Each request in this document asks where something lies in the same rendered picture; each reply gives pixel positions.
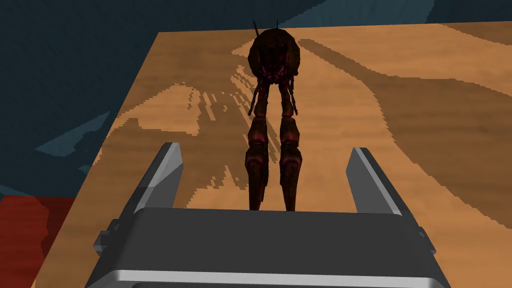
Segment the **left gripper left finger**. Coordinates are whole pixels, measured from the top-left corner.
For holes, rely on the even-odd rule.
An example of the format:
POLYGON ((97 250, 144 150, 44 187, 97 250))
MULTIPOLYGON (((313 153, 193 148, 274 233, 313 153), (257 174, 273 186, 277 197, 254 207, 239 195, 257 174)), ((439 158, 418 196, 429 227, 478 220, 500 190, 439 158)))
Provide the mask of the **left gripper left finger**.
POLYGON ((144 208, 172 208, 183 168, 180 144, 164 143, 123 208, 122 217, 144 208))

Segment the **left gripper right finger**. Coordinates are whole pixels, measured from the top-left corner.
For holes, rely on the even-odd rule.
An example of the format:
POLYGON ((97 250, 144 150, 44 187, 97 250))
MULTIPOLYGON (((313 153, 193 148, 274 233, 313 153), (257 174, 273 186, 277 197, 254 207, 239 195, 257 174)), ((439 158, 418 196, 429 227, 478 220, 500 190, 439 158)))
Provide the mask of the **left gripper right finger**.
POLYGON ((395 214, 405 217, 407 207, 390 185, 385 185, 387 177, 378 174, 380 168, 371 163, 371 154, 365 147, 354 147, 351 150, 346 167, 346 178, 351 196, 358 213, 364 214, 395 214))

